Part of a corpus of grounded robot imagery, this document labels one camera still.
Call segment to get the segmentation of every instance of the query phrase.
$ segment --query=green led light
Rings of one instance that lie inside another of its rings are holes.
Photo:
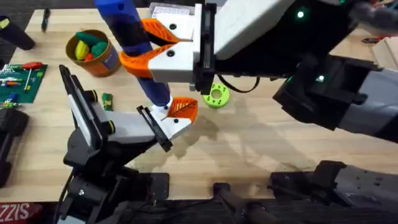
[[[315,80],[317,82],[323,82],[325,80],[325,77],[323,75],[318,76],[318,78]]]
[[[303,18],[303,17],[304,17],[304,12],[303,12],[303,11],[299,11],[299,12],[297,13],[297,17],[298,17],[299,19]]]

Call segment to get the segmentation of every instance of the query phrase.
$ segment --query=blue marker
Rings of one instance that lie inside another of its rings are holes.
[[[132,0],[95,0],[95,6],[126,55],[134,57],[152,50]],[[166,83],[137,77],[141,88],[156,106],[166,106],[170,90]]]

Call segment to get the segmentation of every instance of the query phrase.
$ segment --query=wooden table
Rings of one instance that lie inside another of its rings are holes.
[[[146,9],[140,9],[146,15]],[[12,63],[41,61],[49,64],[34,104],[24,108],[29,127],[16,146],[14,168],[0,202],[55,201],[69,175],[63,164],[73,121],[58,65],[64,64],[78,75],[85,89],[114,95],[117,111],[136,112],[150,105],[136,78],[121,68],[108,78],[94,78],[67,59],[65,44],[81,29],[104,31],[120,50],[112,33],[96,9],[52,10],[49,28],[41,33],[43,10],[34,12],[27,33],[37,46],[30,51],[17,49]],[[335,54],[372,59],[360,40],[367,33],[357,30],[334,51]],[[230,78],[242,89],[253,78]],[[282,81],[262,79],[249,94],[232,92],[227,106],[209,109],[199,93],[186,84],[170,84],[173,95],[199,100],[198,117],[192,128],[174,141],[165,153],[159,146],[148,150],[129,166],[141,172],[168,172],[170,198],[206,198],[213,182],[229,182],[243,196],[271,197],[267,178],[276,170],[312,170],[321,160],[343,161],[365,169],[398,174],[398,148],[379,139],[346,131],[335,132],[312,124],[302,124],[283,112],[271,97]]]

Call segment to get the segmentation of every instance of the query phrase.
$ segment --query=green circuit board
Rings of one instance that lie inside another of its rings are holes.
[[[17,69],[20,66],[21,65],[7,64],[0,71],[0,80],[7,77],[17,78],[21,80],[19,82],[20,85],[0,86],[0,103],[5,102],[8,99],[10,93],[17,94],[17,100],[14,103],[33,103],[33,101],[35,100],[37,91],[40,88],[40,84],[42,83],[48,65],[43,65],[42,68],[32,70],[26,90],[24,88],[27,78],[29,76],[29,70]]]

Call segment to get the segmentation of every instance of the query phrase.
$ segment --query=screw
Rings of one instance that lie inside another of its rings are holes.
[[[175,28],[177,28],[177,25],[171,24],[171,25],[169,26],[169,28],[172,29],[172,30],[174,30]]]
[[[169,50],[166,54],[169,57],[173,57],[175,55],[175,52],[174,52],[174,50]]]

